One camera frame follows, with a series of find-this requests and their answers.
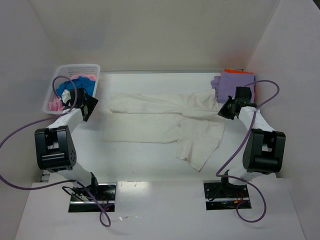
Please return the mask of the white t shirt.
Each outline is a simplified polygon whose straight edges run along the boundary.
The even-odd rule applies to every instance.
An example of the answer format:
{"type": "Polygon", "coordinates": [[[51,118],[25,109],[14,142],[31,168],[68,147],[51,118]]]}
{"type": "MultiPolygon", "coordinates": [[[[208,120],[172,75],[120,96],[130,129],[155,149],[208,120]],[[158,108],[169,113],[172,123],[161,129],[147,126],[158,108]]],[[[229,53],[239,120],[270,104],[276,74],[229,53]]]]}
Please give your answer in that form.
{"type": "Polygon", "coordinates": [[[110,95],[104,142],[176,143],[176,158],[201,171],[220,145],[225,119],[214,90],[193,93],[110,95]]]}

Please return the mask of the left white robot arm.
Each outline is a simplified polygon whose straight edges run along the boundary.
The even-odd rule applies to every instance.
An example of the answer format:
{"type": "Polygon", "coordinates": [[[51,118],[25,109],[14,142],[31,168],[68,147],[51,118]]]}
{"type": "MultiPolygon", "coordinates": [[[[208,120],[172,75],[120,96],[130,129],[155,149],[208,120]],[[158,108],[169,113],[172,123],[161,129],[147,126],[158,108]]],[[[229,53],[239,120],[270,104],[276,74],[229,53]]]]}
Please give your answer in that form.
{"type": "Polygon", "coordinates": [[[58,173],[74,181],[77,194],[85,195],[84,188],[97,194],[97,178],[77,162],[72,132],[78,124],[89,119],[98,100],[84,88],[73,89],[69,93],[70,99],[65,103],[66,114],[47,128],[37,129],[34,133],[37,165],[41,170],[58,173]]]}

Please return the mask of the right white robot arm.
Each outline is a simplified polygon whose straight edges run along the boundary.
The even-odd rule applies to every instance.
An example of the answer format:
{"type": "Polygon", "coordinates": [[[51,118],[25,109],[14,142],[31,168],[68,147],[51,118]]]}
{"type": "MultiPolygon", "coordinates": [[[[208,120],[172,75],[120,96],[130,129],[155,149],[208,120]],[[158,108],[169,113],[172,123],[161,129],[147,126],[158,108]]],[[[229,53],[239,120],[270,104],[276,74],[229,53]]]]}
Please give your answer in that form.
{"type": "Polygon", "coordinates": [[[251,89],[237,86],[235,95],[229,96],[218,112],[225,119],[239,119],[248,130],[248,138],[243,144],[242,164],[223,174],[223,191],[239,190],[252,179],[278,173],[282,168],[286,135],[272,128],[251,100],[251,89]]]}

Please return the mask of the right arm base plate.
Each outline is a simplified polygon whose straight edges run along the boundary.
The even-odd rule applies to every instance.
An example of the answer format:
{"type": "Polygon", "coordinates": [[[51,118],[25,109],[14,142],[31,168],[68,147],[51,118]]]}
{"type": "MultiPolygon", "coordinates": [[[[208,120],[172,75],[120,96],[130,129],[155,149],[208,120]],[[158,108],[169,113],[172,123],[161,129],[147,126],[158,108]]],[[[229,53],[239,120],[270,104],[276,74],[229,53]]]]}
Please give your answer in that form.
{"type": "Polygon", "coordinates": [[[204,181],[204,197],[207,211],[251,209],[250,196],[246,185],[227,186],[221,181],[204,181]]]}

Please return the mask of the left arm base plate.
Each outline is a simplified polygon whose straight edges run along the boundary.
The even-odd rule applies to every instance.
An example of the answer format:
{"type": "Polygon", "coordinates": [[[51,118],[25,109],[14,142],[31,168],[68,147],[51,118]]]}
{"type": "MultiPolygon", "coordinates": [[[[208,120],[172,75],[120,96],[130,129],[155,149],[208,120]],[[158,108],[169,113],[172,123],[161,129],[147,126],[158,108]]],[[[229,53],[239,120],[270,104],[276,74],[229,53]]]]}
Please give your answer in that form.
{"type": "MultiPolygon", "coordinates": [[[[62,189],[70,196],[69,213],[100,212],[92,197],[82,188],[63,186],[62,189]]],[[[96,190],[90,192],[107,213],[115,211],[116,183],[99,183],[96,190]]]]}

